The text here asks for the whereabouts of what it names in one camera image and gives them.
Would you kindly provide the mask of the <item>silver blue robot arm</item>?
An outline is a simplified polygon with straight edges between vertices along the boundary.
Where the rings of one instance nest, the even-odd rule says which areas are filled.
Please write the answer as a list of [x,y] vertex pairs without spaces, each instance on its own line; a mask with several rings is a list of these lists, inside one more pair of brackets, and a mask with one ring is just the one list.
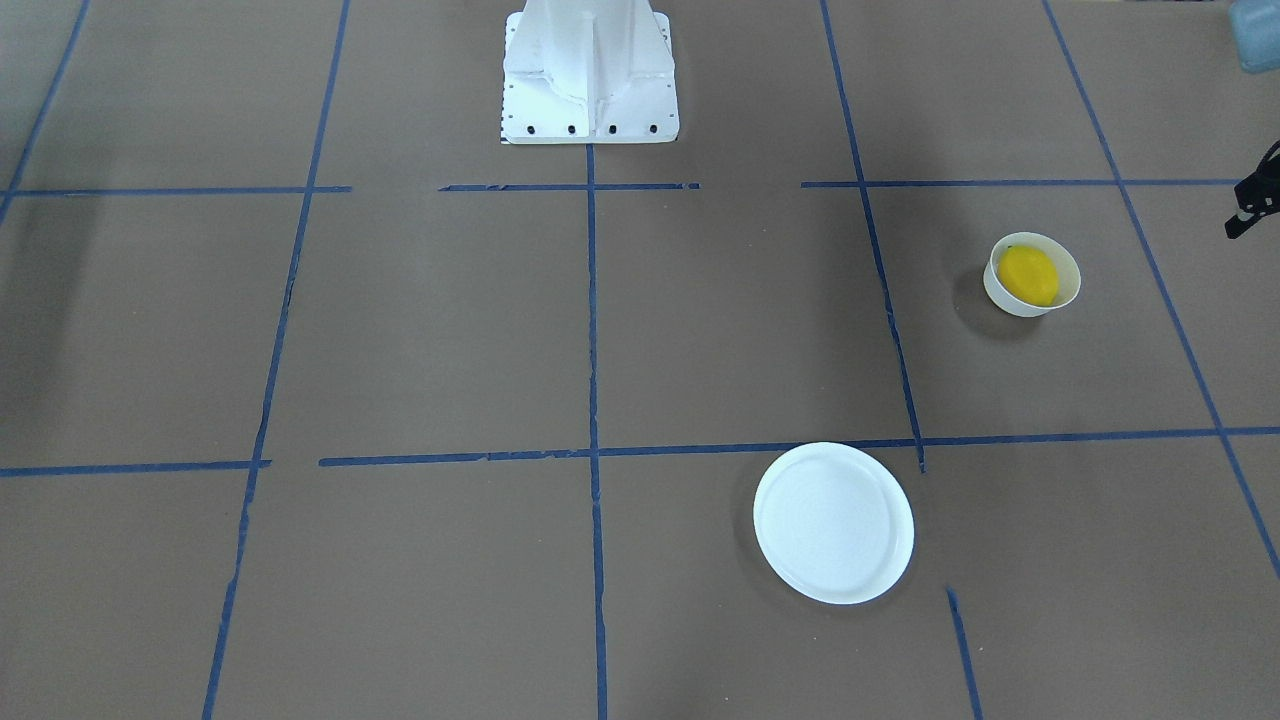
[[[1279,68],[1279,3],[1234,1],[1228,12],[1240,68],[1260,74]],[[1254,169],[1233,188],[1234,214],[1224,222],[1225,236],[1240,238],[1279,210],[1279,142],[1272,142]]]

